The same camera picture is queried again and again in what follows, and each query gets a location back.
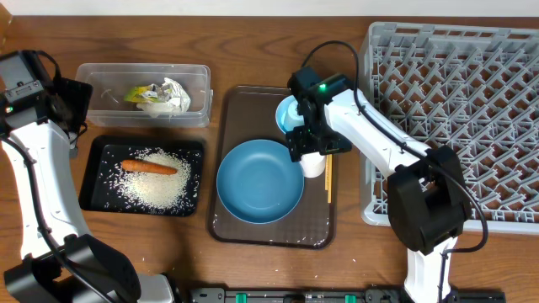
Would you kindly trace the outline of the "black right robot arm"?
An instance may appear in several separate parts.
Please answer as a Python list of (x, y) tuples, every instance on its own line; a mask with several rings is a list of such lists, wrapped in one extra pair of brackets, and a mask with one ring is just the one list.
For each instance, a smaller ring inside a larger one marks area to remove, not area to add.
[(309, 67), (287, 83), (301, 123), (286, 132), (291, 159), (356, 146), (387, 181), (390, 226), (408, 249), (404, 289), (414, 302), (442, 302), (456, 240), (472, 214), (458, 155), (415, 140), (380, 114), (342, 74), (325, 80)]

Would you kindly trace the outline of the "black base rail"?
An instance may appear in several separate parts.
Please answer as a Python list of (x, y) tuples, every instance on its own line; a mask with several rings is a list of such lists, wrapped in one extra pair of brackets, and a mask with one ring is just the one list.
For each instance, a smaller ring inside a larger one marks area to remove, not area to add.
[(370, 288), (366, 290), (226, 290), (199, 288), (189, 291), (189, 303), (412, 303), (438, 302), (432, 296), (412, 296), (404, 288)]

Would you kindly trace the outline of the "large blue plate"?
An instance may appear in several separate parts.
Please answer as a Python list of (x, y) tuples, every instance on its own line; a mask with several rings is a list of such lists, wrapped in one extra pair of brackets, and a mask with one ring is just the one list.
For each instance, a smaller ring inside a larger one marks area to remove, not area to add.
[(289, 215), (304, 190), (300, 164), (288, 149), (270, 140), (251, 140), (235, 146), (223, 158), (216, 189), (228, 212), (250, 224), (269, 224)]

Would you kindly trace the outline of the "left wooden chopstick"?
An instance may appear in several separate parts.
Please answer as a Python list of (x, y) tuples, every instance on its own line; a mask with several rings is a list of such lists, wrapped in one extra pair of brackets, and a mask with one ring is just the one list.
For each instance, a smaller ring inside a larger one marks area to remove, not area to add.
[(329, 179), (330, 179), (330, 167), (331, 167), (331, 156), (328, 155), (325, 157), (325, 175), (324, 175), (324, 188), (328, 191), (329, 188)]

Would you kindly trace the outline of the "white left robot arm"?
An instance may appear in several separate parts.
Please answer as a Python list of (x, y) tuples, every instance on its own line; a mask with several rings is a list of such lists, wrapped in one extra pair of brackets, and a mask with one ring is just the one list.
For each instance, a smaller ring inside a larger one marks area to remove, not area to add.
[(72, 127), (92, 88), (19, 79), (1, 95), (2, 148), (11, 162), (24, 231), (22, 263), (4, 273), (19, 302), (178, 302), (163, 274), (138, 274), (123, 253), (93, 237), (69, 164)]

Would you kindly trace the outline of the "yellow foil snack wrapper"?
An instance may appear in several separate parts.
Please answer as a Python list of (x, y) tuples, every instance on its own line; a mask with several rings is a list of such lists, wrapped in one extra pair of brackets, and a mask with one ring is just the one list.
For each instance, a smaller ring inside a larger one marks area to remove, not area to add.
[(131, 103), (162, 103), (163, 96), (161, 95), (161, 88), (156, 84), (150, 84), (147, 86), (133, 87), (124, 96), (126, 102)]

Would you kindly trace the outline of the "black waste tray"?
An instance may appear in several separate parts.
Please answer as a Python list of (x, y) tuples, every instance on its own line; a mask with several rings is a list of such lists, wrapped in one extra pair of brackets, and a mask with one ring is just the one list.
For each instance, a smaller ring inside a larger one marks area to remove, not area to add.
[[(187, 185), (187, 194), (182, 204), (173, 210), (149, 210), (142, 206), (128, 205), (109, 181), (116, 172), (115, 164), (124, 160), (135, 160), (133, 153), (146, 148), (161, 148), (185, 159), (192, 168)], [(84, 210), (120, 212), (146, 215), (189, 216), (192, 215), (200, 197), (201, 174), (203, 171), (204, 147), (198, 141), (172, 141), (157, 138), (99, 136), (90, 148), (88, 163), (79, 194), (79, 204)]]

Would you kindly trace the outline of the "white cup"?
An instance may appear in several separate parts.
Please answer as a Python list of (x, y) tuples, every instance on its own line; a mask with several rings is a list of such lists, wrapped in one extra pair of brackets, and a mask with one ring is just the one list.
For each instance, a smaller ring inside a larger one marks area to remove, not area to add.
[(308, 153), (302, 155), (300, 165), (305, 178), (316, 178), (325, 170), (326, 157), (319, 152)]

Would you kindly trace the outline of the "pile of white rice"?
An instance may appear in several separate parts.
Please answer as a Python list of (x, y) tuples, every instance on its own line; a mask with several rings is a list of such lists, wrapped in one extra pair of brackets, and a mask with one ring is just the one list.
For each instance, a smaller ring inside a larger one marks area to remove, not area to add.
[(109, 181), (109, 187), (131, 206), (149, 210), (178, 208), (187, 194), (191, 165), (182, 157), (161, 148), (135, 151), (133, 156), (136, 161), (174, 168), (176, 173), (130, 172), (119, 162), (115, 164), (116, 172)]

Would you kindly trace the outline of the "grey dishwasher rack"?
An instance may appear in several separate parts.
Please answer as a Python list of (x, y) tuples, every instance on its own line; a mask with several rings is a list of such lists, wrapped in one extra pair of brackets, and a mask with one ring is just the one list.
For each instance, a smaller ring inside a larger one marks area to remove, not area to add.
[(361, 88), (418, 141), (449, 146), (498, 233), (538, 232), (538, 33), (375, 22)]

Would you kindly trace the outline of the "white paper napkin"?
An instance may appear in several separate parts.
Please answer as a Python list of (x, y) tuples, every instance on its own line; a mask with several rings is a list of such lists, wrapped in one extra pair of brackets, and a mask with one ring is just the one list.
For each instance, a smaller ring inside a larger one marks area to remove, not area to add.
[(176, 82), (172, 78), (165, 77), (163, 83), (157, 86), (161, 88), (163, 102), (139, 103), (136, 105), (138, 109), (141, 109), (152, 117), (158, 117), (161, 114), (184, 114), (188, 111), (191, 104), (191, 98), (179, 82)]

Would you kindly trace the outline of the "right wooden chopstick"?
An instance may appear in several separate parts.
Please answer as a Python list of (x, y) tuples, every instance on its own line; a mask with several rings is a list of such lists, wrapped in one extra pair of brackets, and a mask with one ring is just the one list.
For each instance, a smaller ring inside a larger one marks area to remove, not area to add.
[(329, 181), (329, 188), (328, 188), (328, 191), (327, 191), (327, 195), (328, 195), (328, 203), (331, 204), (332, 203), (332, 193), (333, 193), (333, 190), (332, 190), (332, 186), (333, 186), (333, 156), (331, 156), (331, 167), (330, 167), (330, 181)]

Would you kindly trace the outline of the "wooden chopstick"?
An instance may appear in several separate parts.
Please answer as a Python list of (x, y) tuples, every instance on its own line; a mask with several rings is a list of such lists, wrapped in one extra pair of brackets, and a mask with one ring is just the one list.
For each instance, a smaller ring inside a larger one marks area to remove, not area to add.
[(332, 193), (333, 193), (333, 190), (332, 190), (332, 186), (333, 186), (333, 156), (331, 156), (331, 167), (330, 167), (330, 181), (329, 181), (329, 188), (328, 188), (328, 191), (327, 191), (327, 195), (328, 195), (328, 203), (331, 204), (332, 203)]
[(329, 179), (330, 179), (330, 167), (331, 167), (331, 156), (328, 155), (325, 157), (325, 175), (324, 175), (324, 188), (328, 191), (329, 188)]

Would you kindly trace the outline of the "orange carrot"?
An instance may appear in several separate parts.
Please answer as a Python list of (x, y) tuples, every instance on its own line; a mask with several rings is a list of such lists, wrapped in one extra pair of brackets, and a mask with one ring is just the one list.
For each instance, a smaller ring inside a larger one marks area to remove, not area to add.
[(162, 175), (173, 175), (178, 170), (173, 167), (167, 167), (153, 162), (145, 162), (142, 160), (124, 160), (121, 167), (128, 172), (135, 173), (155, 173)]

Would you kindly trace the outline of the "light blue small bowl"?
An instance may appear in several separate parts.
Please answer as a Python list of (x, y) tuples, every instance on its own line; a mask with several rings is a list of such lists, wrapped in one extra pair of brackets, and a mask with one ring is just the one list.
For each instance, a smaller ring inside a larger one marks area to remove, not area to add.
[(275, 121), (278, 126), (278, 128), (283, 132), (286, 133), (283, 128), (283, 118), (285, 116), (286, 108), (290, 104), (290, 102), (296, 101), (295, 98), (291, 95), (286, 98), (284, 98), (278, 105), (277, 110), (275, 112)]

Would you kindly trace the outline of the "clear plastic bin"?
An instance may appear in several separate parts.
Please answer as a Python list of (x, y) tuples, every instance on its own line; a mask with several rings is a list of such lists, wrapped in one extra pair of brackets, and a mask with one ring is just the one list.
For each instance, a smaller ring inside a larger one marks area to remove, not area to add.
[[(152, 117), (124, 96), (133, 87), (161, 85), (165, 77), (179, 82), (191, 98), (184, 114)], [(197, 64), (85, 63), (76, 79), (93, 86), (88, 120), (103, 127), (206, 127), (210, 122), (210, 68)]]

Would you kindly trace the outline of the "light blue cup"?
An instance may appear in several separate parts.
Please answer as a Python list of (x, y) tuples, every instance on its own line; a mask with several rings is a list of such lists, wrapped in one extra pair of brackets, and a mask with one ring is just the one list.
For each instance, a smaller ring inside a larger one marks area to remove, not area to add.
[(292, 101), (286, 108), (283, 118), (283, 128), (285, 132), (293, 131), (297, 126), (304, 125), (304, 118), (298, 113), (298, 102)]

